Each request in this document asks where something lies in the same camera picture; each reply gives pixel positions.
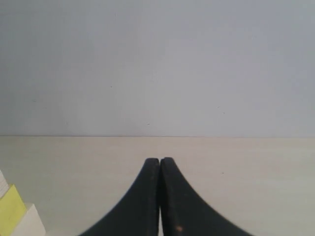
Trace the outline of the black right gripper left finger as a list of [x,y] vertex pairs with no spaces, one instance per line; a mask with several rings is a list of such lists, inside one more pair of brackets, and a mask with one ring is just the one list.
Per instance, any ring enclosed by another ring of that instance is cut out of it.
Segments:
[[83,236],[157,236],[159,160],[147,158],[130,189]]

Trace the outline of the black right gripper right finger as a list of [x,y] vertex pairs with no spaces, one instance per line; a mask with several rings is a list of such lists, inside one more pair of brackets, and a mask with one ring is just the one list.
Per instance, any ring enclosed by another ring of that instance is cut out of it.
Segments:
[[165,236],[249,236],[210,207],[171,157],[160,162],[159,205]]

